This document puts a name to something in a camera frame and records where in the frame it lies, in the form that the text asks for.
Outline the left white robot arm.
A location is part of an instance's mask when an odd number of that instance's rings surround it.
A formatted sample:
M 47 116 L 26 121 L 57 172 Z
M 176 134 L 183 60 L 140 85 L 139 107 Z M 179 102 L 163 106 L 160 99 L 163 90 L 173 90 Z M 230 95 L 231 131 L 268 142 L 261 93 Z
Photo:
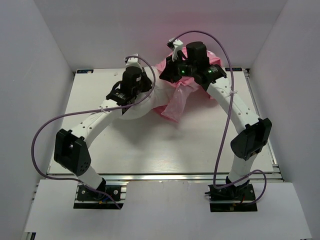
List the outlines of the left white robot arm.
M 73 173 L 87 185 L 88 193 L 99 200 L 105 196 L 106 181 L 91 166 L 89 147 L 95 138 L 114 120 L 124 116 L 129 105 L 142 99 L 152 88 L 152 82 L 142 67 L 129 66 L 106 96 L 98 112 L 70 130 L 56 134 L 54 161 Z

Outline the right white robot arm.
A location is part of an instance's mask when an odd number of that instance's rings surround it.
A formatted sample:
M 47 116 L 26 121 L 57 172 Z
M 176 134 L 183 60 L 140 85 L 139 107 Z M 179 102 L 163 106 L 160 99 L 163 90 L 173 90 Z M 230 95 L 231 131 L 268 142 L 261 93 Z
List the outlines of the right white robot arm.
M 225 187 L 226 195 L 236 200 L 244 193 L 243 186 L 248 184 L 253 162 L 268 141 L 272 123 L 268 118 L 261 119 L 245 104 L 220 65 L 210 63 L 203 42 L 187 44 L 186 53 L 178 39 L 167 45 L 172 55 L 166 58 L 160 79 L 173 84 L 183 77 L 193 78 L 219 103 L 236 129 L 237 136 L 230 143 L 234 158 Z

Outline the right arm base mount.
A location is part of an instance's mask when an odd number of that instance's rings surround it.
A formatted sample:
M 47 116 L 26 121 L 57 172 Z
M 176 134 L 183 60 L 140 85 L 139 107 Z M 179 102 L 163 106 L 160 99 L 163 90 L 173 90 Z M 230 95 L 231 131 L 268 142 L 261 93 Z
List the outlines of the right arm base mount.
M 204 193 L 204 196 L 209 200 L 211 213 L 245 213 L 258 211 L 257 204 L 254 202 L 256 195 L 252 184 L 236 190 L 232 189 L 232 187 L 216 189 L 211 184 L 208 185 L 208 191 Z

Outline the white pillow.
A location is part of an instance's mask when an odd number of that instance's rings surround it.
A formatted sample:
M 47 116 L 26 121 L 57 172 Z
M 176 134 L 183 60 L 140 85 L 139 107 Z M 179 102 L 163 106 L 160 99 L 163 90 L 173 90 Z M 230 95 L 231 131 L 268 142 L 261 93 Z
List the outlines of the white pillow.
M 141 103 L 130 107 L 121 117 L 121 120 L 134 120 L 143 117 L 154 108 L 167 105 L 174 95 L 176 88 L 169 82 L 159 78 L 160 73 L 152 66 L 155 73 L 155 87 L 151 94 Z

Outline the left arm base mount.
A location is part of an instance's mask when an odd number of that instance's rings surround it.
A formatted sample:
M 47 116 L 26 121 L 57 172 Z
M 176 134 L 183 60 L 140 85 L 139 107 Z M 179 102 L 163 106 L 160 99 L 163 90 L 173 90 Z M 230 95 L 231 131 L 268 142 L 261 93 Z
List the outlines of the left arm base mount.
M 104 192 L 107 193 L 116 204 L 105 194 L 89 190 L 79 184 L 76 190 L 73 208 L 83 210 L 120 210 L 124 205 L 127 187 L 124 185 L 107 184 Z

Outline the pink pillowcase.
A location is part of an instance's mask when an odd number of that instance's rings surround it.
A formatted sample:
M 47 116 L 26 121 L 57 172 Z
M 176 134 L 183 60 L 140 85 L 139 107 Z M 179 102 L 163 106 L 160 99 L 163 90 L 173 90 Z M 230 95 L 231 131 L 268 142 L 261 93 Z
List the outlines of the pink pillowcase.
M 222 60 L 216 56 L 213 52 L 207 50 L 207 56 L 209 57 L 210 64 L 222 65 Z M 166 60 L 164 59 L 160 63 L 156 64 L 155 67 L 159 74 L 162 73 L 166 66 Z M 169 98 L 169 102 L 163 106 L 154 108 L 154 112 L 161 117 L 179 122 L 186 106 L 189 95 L 200 89 L 200 86 L 195 82 L 193 77 L 182 77 L 176 83 L 169 83 L 174 88 L 173 96 Z

